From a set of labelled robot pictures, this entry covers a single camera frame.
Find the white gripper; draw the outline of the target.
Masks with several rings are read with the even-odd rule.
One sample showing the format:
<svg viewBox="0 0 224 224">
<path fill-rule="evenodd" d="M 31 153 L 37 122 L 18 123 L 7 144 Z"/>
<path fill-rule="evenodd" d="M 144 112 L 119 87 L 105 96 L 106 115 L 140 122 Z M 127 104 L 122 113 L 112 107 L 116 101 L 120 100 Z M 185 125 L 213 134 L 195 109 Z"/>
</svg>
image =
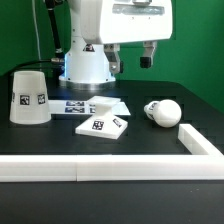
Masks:
<svg viewBox="0 0 224 224">
<path fill-rule="evenodd" d="M 157 48 L 155 40 L 169 39 L 173 30 L 171 0 L 81 0 L 81 34 L 87 43 L 105 44 L 112 74 L 123 72 L 120 45 L 143 43 L 140 67 L 150 68 Z"/>
</svg>

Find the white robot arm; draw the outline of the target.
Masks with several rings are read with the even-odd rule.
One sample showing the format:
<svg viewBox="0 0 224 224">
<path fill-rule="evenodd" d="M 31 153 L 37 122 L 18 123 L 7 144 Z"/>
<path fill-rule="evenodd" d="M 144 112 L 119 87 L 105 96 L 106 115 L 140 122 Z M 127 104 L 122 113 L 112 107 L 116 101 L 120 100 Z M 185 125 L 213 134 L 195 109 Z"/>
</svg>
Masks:
<svg viewBox="0 0 224 224">
<path fill-rule="evenodd" d="M 120 45 L 141 42 L 140 66 L 149 68 L 157 42 L 172 35 L 171 0 L 68 0 L 71 46 L 60 84 L 99 90 L 115 84 L 123 71 Z"/>
</svg>

